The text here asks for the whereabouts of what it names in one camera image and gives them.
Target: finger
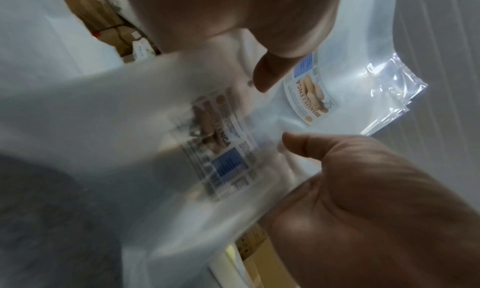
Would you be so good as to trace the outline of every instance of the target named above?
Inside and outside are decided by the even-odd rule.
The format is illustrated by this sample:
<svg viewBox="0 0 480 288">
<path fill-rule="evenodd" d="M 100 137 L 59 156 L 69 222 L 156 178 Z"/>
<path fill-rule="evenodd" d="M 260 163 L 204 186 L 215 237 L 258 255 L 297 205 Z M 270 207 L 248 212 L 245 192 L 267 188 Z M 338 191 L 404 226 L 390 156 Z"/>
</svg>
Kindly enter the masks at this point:
<svg viewBox="0 0 480 288">
<path fill-rule="evenodd" d="M 253 83 L 260 92 L 267 92 L 283 78 L 303 57 L 283 58 L 267 53 L 260 59 L 253 72 Z"/>
<path fill-rule="evenodd" d="M 286 132 L 282 136 L 282 141 L 290 152 L 321 161 L 335 145 L 350 138 L 352 136 Z"/>
</svg>

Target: human hand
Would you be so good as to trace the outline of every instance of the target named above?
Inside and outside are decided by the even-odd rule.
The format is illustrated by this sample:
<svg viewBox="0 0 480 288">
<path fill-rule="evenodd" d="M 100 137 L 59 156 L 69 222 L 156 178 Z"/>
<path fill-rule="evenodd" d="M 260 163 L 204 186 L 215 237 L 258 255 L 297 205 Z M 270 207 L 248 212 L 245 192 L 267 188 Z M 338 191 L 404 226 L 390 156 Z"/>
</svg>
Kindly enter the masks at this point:
<svg viewBox="0 0 480 288">
<path fill-rule="evenodd" d="M 285 134 L 322 172 L 262 224 L 302 288 L 480 287 L 480 217 L 378 141 Z"/>
<path fill-rule="evenodd" d="M 266 92 L 333 28 L 340 0 L 130 0 L 162 52 L 247 28 L 268 49 L 253 83 Z"/>
</svg>

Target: striped white surface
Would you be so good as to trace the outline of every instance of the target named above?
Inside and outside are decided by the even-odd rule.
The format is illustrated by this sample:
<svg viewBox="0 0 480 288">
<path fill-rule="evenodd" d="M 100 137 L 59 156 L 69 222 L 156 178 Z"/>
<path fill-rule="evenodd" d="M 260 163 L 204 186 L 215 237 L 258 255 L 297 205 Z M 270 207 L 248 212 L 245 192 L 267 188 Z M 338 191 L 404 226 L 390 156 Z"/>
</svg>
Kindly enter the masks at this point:
<svg viewBox="0 0 480 288">
<path fill-rule="evenodd" d="M 402 60 L 429 88 L 378 139 L 480 210 L 480 0 L 397 0 Z"/>
</svg>

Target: round logo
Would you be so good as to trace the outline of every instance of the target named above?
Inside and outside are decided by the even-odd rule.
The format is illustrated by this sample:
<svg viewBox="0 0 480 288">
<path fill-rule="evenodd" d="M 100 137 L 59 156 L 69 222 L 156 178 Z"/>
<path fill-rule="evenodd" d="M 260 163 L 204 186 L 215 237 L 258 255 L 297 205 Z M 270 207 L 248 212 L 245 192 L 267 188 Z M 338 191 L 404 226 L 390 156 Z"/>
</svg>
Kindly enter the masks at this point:
<svg viewBox="0 0 480 288">
<path fill-rule="evenodd" d="M 225 97 L 224 97 L 223 95 L 219 95 L 218 97 L 216 97 L 216 99 L 217 99 L 217 100 L 216 100 L 216 103 L 217 103 L 218 105 L 223 105 L 223 104 L 225 104 L 225 102 L 226 102 L 226 99 L 225 99 Z"/>
</svg>

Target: printed label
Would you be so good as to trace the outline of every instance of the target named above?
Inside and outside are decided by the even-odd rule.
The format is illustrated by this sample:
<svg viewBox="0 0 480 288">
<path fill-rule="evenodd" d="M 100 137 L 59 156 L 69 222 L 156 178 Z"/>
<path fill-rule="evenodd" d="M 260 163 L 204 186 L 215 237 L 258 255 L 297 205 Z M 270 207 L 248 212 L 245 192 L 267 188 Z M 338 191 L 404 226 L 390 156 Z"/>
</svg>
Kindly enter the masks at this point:
<svg viewBox="0 0 480 288">
<path fill-rule="evenodd" d="M 214 92 L 192 104 L 192 113 L 175 117 L 183 150 L 208 193 L 222 200 L 261 179 L 257 143 L 237 116 L 231 89 Z"/>
<path fill-rule="evenodd" d="M 291 107 L 308 125 L 315 125 L 338 107 L 325 91 L 318 71 L 315 51 L 302 59 L 283 81 Z"/>
</svg>

